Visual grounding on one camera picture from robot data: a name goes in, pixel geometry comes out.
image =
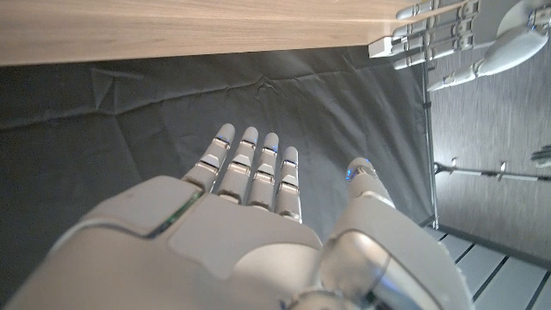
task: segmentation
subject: robot finger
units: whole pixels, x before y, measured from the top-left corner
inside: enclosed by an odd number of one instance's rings
[[[251,163],[257,147],[258,131],[248,127],[239,141],[238,150],[228,165],[226,174],[218,188],[220,197],[235,203],[242,203],[251,175]]]
[[[466,65],[466,66],[463,66],[462,68],[459,68],[451,72],[446,77],[442,78],[436,83],[431,84],[427,88],[427,90],[428,91],[440,90],[442,88],[463,84],[476,79],[477,75],[475,73],[475,68],[474,68],[475,65],[476,63],[472,65]]]
[[[422,64],[425,61],[439,59],[457,51],[473,48],[473,35],[465,34],[424,48],[420,53],[400,59],[394,63],[394,69],[404,69],[412,65]]]
[[[421,3],[413,4],[412,6],[403,8],[396,13],[396,19],[404,20],[410,17],[417,16],[426,12],[430,12],[435,9],[445,8],[456,3],[460,3],[463,0],[430,0],[423,1]]]
[[[290,146],[283,153],[282,180],[275,196],[274,212],[302,223],[299,194],[299,153]]]
[[[183,181],[195,184],[205,192],[210,192],[224,164],[234,134],[235,128],[232,124],[222,126],[201,159],[183,177]]]
[[[422,34],[409,35],[391,47],[391,54],[399,54],[419,47],[430,47],[446,40],[472,34],[473,19],[461,20],[442,28],[431,28]]]
[[[411,34],[417,34],[426,30],[440,28],[450,24],[457,23],[466,16],[461,14],[461,8],[452,9],[451,11],[427,17],[421,21],[413,22],[393,31],[394,37],[403,37]]]
[[[264,147],[258,160],[257,172],[252,178],[248,206],[263,208],[267,211],[272,208],[278,143],[279,138],[275,133],[269,133],[264,139]]]
[[[372,196],[395,208],[387,189],[368,159],[356,158],[352,160],[346,171],[346,180],[349,182],[349,201],[358,197]]]

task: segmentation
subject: blue light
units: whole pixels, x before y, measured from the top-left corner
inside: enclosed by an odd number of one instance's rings
[[[351,177],[352,171],[353,171],[353,169],[351,169],[351,168],[346,171],[346,181],[350,181],[352,179],[352,177]]]
[[[396,285],[389,281],[387,277],[383,276],[381,278],[381,282],[384,284],[385,287],[390,288],[392,291],[399,292],[399,289],[396,287]]]

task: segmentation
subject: metal frame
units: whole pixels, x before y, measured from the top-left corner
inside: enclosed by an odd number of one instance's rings
[[[432,227],[438,229],[439,220],[438,220],[438,207],[436,204],[436,178],[434,175],[434,147],[432,145],[432,115],[430,113],[430,94],[428,91],[428,82],[429,82],[429,68],[427,63],[421,64],[421,70],[423,71],[423,79],[421,83],[421,89],[423,91],[423,108],[424,108],[424,122],[425,122],[425,138],[427,142],[427,169],[430,176],[430,203],[432,204],[432,209],[434,211],[434,219],[432,219]]]

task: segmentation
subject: robotic hand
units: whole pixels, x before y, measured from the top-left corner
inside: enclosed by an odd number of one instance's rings
[[[349,206],[322,246],[301,224],[298,153],[268,134],[245,192],[249,127],[216,194],[234,135],[224,125],[183,177],[154,177],[64,234],[7,309],[471,309],[446,251],[394,208],[372,164],[349,166]]]
[[[400,10],[396,18],[406,19],[461,2],[430,0]],[[482,59],[453,71],[428,88],[440,90],[523,63],[548,42],[550,22],[550,0],[468,0],[452,10],[396,28],[392,38],[371,44],[369,55],[384,57],[420,47],[420,53],[394,63],[395,69],[402,69],[455,52],[490,46]]]

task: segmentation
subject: gray wall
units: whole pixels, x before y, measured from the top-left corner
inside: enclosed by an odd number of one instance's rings
[[[439,59],[430,79],[484,55],[484,49]],[[551,44],[518,67],[431,93],[435,160],[458,157],[465,168],[551,175],[530,154],[551,144]],[[536,257],[551,260],[551,184],[440,174],[440,221]]]

